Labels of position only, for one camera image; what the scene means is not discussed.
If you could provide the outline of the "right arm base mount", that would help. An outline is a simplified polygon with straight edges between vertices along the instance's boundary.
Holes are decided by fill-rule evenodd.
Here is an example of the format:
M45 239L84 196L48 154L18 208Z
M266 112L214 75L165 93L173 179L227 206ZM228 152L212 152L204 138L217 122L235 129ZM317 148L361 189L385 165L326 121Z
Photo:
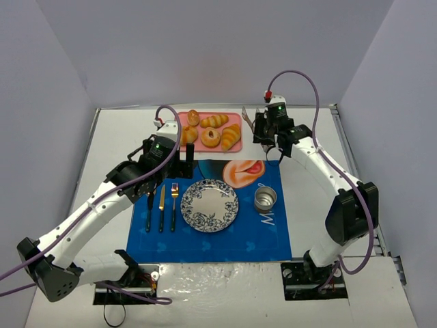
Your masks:
M333 265L315 268L311 277L303 260L281 263L283 293L286 301L321 301L347 299L348 292L342 272L338 270L322 290L319 288L332 273Z

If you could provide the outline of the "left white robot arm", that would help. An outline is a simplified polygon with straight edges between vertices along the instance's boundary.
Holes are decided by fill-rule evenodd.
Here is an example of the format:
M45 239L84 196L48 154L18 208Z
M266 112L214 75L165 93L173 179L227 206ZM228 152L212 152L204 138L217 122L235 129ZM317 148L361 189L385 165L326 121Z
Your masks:
M152 195L166 178L192 178L194 145L180 160L177 143L152 135L143 141L138 160L127 159L107 174L91 197L67 219L38 239L24 238L17 251L27 274L50 302L77 286L106 282L120 287L142 273L125 250L104 256L79 257L79 252L110 220Z

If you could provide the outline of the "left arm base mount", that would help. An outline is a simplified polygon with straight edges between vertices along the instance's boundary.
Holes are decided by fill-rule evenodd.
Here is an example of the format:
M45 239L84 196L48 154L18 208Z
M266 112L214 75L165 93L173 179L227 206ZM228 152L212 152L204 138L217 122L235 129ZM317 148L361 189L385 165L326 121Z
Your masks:
M159 271L158 264L140 264L138 269L135 271L130 269L117 281L103 280L98 282L94 288L92 305L151 305L150 301L128 296L118 290L107 290L101 283L124 289L140 297L156 298Z

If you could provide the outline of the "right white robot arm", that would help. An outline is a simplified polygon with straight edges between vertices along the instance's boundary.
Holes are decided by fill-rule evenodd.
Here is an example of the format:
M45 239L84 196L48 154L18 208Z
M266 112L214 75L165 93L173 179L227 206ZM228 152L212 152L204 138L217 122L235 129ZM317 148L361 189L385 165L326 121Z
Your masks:
M373 239L378 226L378 188L349 174L318 144L308 126L296 125L287 114L284 97L272 97L264 111L255 114L252 130L254 143L294 159L333 201L322 236L308 252L310 266L327 267L356 240Z

